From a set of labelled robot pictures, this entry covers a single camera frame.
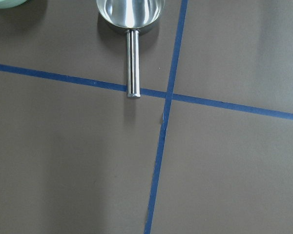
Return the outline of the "steel ice scoop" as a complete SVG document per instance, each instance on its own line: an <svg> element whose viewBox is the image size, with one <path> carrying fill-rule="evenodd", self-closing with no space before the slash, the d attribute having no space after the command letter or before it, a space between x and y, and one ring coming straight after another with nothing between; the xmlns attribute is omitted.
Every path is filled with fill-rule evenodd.
<svg viewBox="0 0 293 234"><path fill-rule="evenodd" d="M116 32L126 36L127 97L140 98L139 36L159 21L164 0L97 0L101 17Z"/></svg>

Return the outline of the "green bowl of ice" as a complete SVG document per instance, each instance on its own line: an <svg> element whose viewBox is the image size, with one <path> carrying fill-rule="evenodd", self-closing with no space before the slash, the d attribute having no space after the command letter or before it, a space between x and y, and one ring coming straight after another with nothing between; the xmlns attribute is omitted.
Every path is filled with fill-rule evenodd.
<svg viewBox="0 0 293 234"><path fill-rule="evenodd" d="M0 0L0 9L8 9L19 6L27 0Z"/></svg>

